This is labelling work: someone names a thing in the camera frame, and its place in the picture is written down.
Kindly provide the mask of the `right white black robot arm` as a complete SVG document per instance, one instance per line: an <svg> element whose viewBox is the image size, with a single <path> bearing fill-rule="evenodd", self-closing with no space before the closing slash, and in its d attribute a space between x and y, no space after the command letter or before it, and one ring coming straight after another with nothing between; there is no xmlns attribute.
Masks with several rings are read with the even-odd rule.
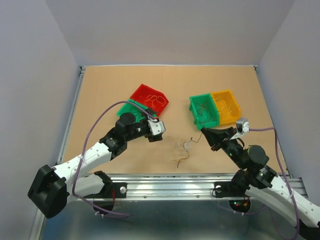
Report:
<svg viewBox="0 0 320 240"><path fill-rule="evenodd" d="M241 137L253 128L229 127L201 129L212 151L223 150L239 170L230 181L214 183L215 198L251 197L283 216L296 233L306 240L320 238L320 208L300 195L288 182L267 165L269 157L259 145L244 147Z"/></svg>

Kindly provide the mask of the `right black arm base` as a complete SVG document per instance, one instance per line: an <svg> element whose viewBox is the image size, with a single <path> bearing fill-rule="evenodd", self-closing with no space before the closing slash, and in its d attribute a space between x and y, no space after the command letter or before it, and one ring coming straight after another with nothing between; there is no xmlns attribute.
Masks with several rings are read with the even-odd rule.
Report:
<svg viewBox="0 0 320 240"><path fill-rule="evenodd" d="M245 192L249 189L249 182L245 178L245 172L239 170L231 180L214 182L211 194L216 198L241 198L245 196Z"/></svg>

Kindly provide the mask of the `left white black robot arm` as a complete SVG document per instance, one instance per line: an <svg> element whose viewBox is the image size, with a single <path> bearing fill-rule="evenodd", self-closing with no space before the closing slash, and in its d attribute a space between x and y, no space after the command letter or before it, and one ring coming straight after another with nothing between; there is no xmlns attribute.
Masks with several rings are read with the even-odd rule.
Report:
<svg viewBox="0 0 320 240"><path fill-rule="evenodd" d="M115 126L84 153L53 167L37 171L27 193L28 198L47 218L58 215L68 203L89 195L106 197L114 192L112 180L102 171L86 174L122 154L128 142L140 137L161 141L166 128L158 118L145 116L136 121L132 113L123 113Z"/></svg>

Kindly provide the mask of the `yellow plastic bin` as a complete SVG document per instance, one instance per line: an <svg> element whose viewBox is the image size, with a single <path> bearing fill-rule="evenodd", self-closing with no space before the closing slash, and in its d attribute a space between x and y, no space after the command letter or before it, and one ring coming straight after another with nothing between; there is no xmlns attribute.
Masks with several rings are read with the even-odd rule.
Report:
<svg viewBox="0 0 320 240"><path fill-rule="evenodd" d="M234 124L242 116L241 108L231 90L211 92L219 114L219 125Z"/></svg>

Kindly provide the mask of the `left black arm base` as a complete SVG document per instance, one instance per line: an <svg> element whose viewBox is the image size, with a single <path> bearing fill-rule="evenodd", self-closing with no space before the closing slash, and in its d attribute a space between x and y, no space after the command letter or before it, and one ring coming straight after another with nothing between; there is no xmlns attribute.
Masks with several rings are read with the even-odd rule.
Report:
<svg viewBox="0 0 320 240"><path fill-rule="evenodd" d="M76 183L76 192L86 199L119 199L127 197L128 184L115 182L102 171L96 171L89 176L80 177Z"/></svg>

